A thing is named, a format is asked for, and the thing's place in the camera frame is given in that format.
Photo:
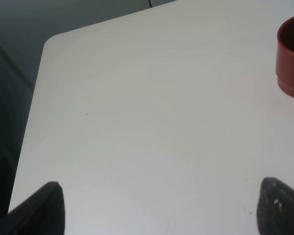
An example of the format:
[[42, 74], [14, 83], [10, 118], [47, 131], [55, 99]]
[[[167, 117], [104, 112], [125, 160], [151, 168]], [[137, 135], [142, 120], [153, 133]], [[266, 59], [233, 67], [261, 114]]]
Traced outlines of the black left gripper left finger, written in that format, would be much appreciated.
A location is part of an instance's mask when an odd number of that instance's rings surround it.
[[58, 182], [48, 182], [0, 219], [0, 235], [63, 235], [65, 202]]

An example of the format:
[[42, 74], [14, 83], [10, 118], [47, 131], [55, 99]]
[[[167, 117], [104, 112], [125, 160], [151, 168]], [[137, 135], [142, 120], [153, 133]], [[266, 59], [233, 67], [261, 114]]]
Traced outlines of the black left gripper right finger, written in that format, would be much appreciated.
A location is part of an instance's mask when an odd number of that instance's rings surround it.
[[275, 177], [261, 182], [257, 227], [261, 235], [294, 235], [294, 189]]

